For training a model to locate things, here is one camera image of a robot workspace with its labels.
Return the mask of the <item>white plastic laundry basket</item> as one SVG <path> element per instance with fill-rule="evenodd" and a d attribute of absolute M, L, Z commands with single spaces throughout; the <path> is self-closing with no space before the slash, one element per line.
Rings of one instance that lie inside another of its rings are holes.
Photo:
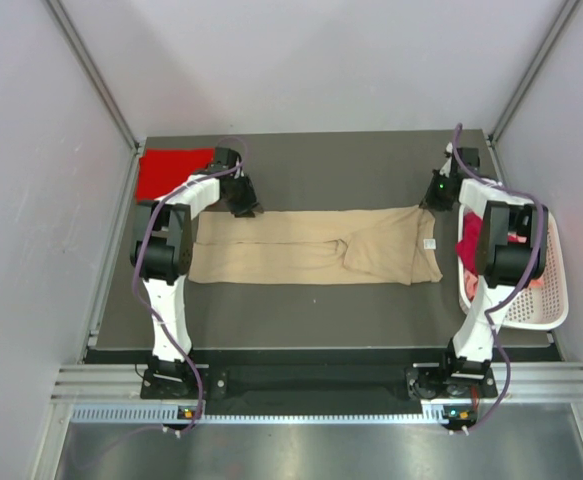
<path fill-rule="evenodd" d="M 550 331 L 559 327 L 569 310 L 567 282 L 557 224 L 548 214 L 545 269 L 539 286 L 529 286 L 511 302 L 503 321 L 506 328 Z"/>

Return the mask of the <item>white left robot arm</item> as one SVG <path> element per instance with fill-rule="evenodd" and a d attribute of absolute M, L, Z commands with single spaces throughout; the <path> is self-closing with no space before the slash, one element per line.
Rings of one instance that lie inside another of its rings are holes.
<path fill-rule="evenodd" d="M 132 292 L 154 330 L 144 398 L 192 398 L 203 390 L 189 356 L 184 287 L 193 260 L 193 222 L 218 202 L 238 218 L 254 216 L 259 207 L 238 151 L 226 146 L 149 150 L 141 157 L 130 263 Z"/>

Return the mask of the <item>pink t shirt in basket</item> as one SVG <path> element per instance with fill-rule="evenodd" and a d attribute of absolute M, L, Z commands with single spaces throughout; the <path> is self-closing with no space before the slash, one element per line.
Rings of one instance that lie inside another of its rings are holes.
<path fill-rule="evenodd" d="M 475 262 L 473 260 L 478 237 L 471 231 L 463 233 L 462 239 L 456 245 L 456 252 L 462 263 L 464 291 L 469 302 L 475 297 L 478 286 L 478 277 L 475 274 Z"/>

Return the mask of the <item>aluminium frame rail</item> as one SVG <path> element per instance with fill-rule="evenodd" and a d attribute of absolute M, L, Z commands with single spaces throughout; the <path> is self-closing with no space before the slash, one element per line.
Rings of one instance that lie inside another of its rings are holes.
<path fill-rule="evenodd" d="M 509 403 L 583 403 L 583 364 L 514 362 L 492 366 L 495 385 L 508 385 Z M 60 368 L 51 400 L 65 403 L 124 403 L 140 399 L 141 380 L 131 365 L 67 365 Z"/>

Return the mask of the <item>folded red t shirt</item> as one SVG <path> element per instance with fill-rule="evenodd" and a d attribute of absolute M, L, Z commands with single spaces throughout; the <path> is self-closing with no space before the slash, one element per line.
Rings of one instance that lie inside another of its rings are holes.
<path fill-rule="evenodd" d="M 148 149 L 139 160 L 135 200 L 155 200 L 176 189 L 214 157 L 213 148 Z"/>

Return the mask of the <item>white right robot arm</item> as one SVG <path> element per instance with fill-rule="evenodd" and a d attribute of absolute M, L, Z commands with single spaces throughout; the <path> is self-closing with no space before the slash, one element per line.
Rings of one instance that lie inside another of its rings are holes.
<path fill-rule="evenodd" d="M 477 291 L 437 372 L 440 388 L 458 396 L 486 379 L 510 304 L 544 273 L 549 210 L 535 197 L 481 176 L 476 148 L 451 143 L 445 158 L 421 206 L 442 212 L 459 204 L 481 220 L 474 253 Z"/>

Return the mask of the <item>beige t shirt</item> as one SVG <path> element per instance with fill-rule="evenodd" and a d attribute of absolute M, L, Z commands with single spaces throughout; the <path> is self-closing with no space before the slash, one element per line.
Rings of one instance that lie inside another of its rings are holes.
<path fill-rule="evenodd" d="M 379 210 L 224 212 L 199 217 L 191 281 L 200 284 L 438 283 L 435 218 L 417 206 Z"/>

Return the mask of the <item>aluminium corner post left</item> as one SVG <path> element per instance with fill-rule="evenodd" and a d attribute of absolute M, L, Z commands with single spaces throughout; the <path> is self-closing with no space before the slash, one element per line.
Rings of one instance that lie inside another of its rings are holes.
<path fill-rule="evenodd" d="M 132 132 L 129 123 L 124 118 L 124 115 L 108 87 L 104 76 L 89 52 L 82 36 L 78 32 L 78 29 L 65 5 L 59 0 L 42 0 L 41 3 L 59 29 L 61 36 L 69 46 L 77 63 L 85 74 L 97 98 L 108 113 L 124 143 L 132 151 L 137 151 L 140 143 Z"/>

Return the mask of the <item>aluminium corner post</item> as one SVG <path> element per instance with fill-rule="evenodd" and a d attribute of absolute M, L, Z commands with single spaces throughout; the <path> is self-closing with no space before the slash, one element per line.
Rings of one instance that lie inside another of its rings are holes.
<path fill-rule="evenodd" d="M 59 0 L 42 0 L 41 3 L 59 29 L 61 36 L 69 46 L 77 63 L 85 74 L 97 98 L 108 113 L 124 143 L 132 151 L 137 151 L 140 143 L 132 132 L 129 123 L 124 118 L 124 115 L 108 87 L 104 76 L 89 52 L 82 36 L 78 32 L 78 29 L 65 5 Z"/>
<path fill-rule="evenodd" d="M 559 5 L 557 13 L 549 23 L 548 28 L 541 37 L 539 45 L 533 50 L 530 61 L 523 70 L 513 93 L 499 114 L 494 127 L 487 135 L 487 143 L 492 148 L 497 146 L 515 117 L 517 111 L 525 100 L 527 94 L 534 86 L 544 65 L 549 60 L 560 38 L 564 34 L 570 22 L 575 17 L 582 5 L 581 0 L 565 0 Z"/>

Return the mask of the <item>crimson t shirt in basket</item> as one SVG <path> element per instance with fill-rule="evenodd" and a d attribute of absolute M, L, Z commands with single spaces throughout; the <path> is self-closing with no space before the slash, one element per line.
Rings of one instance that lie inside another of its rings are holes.
<path fill-rule="evenodd" d="M 464 268 L 477 275 L 475 255 L 482 228 L 482 219 L 473 212 L 463 216 L 462 237 L 456 244 L 456 253 Z"/>

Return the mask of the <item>aluminium corner post right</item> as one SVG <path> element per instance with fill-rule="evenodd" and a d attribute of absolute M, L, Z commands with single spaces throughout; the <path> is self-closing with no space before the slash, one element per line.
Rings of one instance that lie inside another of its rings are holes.
<path fill-rule="evenodd" d="M 525 100 L 527 94 L 534 86 L 544 65 L 549 60 L 560 38 L 564 34 L 570 22 L 575 17 L 582 5 L 581 0 L 565 0 L 559 5 L 557 13 L 549 23 L 548 28 L 541 37 L 539 45 L 533 50 L 530 61 L 523 70 L 513 93 L 499 114 L 494 127 L 487 135 L 487 143 L 492 148 L 497 146 L 515 117 L 517 111 Z"/>

